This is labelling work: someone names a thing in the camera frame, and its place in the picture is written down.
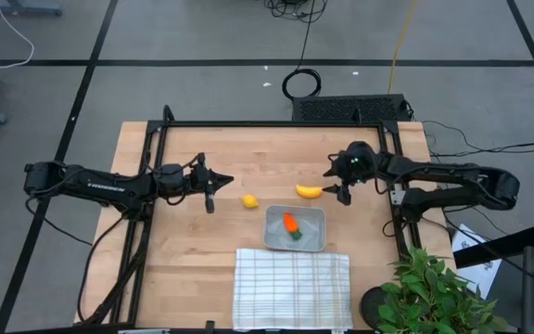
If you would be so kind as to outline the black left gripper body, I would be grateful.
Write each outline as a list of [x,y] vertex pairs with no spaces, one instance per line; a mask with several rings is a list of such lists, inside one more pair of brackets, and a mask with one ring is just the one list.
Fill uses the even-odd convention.
[[206,167],[206,157],[203,152],[197,154],[196,162],[193,166],[191,183],[195,184],[196,189],[203,192],[206,212],[214,213],[213,185],[210,181],[210,170]]

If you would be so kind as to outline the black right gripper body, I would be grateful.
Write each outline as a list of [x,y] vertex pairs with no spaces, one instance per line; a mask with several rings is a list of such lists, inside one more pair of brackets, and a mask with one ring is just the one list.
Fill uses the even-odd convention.
[[331,167],[339,170],[338,178],[343,184],[353,186],[375,178],[379,162],[378,155],[366,142],[354,141],[334,156]]

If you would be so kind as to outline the yellow toy banana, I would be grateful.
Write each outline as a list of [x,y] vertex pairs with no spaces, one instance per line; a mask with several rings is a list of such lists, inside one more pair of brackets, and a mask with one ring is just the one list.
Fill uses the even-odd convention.
[[319,186],[301,186],[296,185],[297,194],[304,199],[317,199],[324,193]]

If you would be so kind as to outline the orange toy carrot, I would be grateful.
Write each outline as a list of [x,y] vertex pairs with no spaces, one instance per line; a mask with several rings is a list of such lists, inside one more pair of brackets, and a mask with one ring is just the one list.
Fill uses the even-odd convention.
[[299,240],[302,237],[302,234],[299,230],[299,224],[291,214],[283,214],[283,223],[286,232],[292,237],[293,240]]

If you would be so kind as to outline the grey plastic tupperware container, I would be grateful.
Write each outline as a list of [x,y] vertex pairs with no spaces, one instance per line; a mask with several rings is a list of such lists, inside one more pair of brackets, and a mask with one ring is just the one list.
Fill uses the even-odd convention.
[[[287,231],[284,217],[289,214],[301,236],[294,239]],[[319,252],[326,242],[326,216],[314,207],[272,205],[266,209],[263,243],[273,250]]]

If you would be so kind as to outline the black computer case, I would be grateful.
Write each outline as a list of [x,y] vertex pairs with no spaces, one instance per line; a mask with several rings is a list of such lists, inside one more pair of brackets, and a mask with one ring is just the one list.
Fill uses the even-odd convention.
[[305,122],[408,122],[413,111],[403,94],[306,96],[293,101],[292,119]]

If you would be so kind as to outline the white checked dish towel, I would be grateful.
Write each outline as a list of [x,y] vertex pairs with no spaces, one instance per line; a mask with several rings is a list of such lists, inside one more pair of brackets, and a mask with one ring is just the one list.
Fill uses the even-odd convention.
[[350,258],[338,253],[239,249],[234,330],[353,328]]

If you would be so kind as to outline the black plant pot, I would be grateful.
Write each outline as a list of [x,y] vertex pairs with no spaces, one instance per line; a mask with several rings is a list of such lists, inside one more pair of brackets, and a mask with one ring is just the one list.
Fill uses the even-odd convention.
[[362,296],[359,304],[359,313],[365,322],[372,329],[378,329],[381,323],[379,307],[386,304],[387,293],[381,287],[368,289]]

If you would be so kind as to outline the green leafy plant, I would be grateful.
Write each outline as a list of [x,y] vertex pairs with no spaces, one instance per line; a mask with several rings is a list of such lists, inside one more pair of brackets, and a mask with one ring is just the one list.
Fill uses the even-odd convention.
[[496,301],[470,291],[468,281],[445,265],[445,259],[424,249],[391,264],[394,278],[382,285],[375,328],[385,334],[495,334],[508,328],[494,314]]

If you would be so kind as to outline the white printed paper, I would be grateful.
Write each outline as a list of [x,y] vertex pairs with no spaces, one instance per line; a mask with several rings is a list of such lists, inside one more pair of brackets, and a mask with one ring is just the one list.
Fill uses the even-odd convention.
[[[459,225],[459,228],[460,230],[455,232],[451,240],[453,253],[486,242],[486,239],[473,232],[466,225]],[[467,281],[467,288],[469,290],[472,292],[479,291],[481,298],[486,299],[501,262],[501,260],[493,260],[491,262],[463,267],[457,270],[457,274]]]

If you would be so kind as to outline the black metal table frame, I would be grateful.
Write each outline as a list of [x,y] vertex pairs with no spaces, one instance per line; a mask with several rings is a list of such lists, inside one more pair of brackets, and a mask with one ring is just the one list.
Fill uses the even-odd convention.
[[[210,168],[235,180],[216,194],[214,213],[206,213],[199,195],[177,206],[158,200],[149,223],[124,222],[115,210],[104,209],[81,299],[83,315],[94,313],[139,240],[147,238],[144,263],[108,320],[141,328],[199,328],[208,320],[230,327],[236,251],[263,247],[266,209],[303,205],[295,185],[327,186],[329,154],[354,140],[377,147],[381,135],[376,127],[293,122],[173,123],[160,135],[145,122],[123,123],[114,172],[136,173],[144,151],[152,161],[175,163],[203,152]],[[258,208],[243,206],[247,194],[258,199]]]

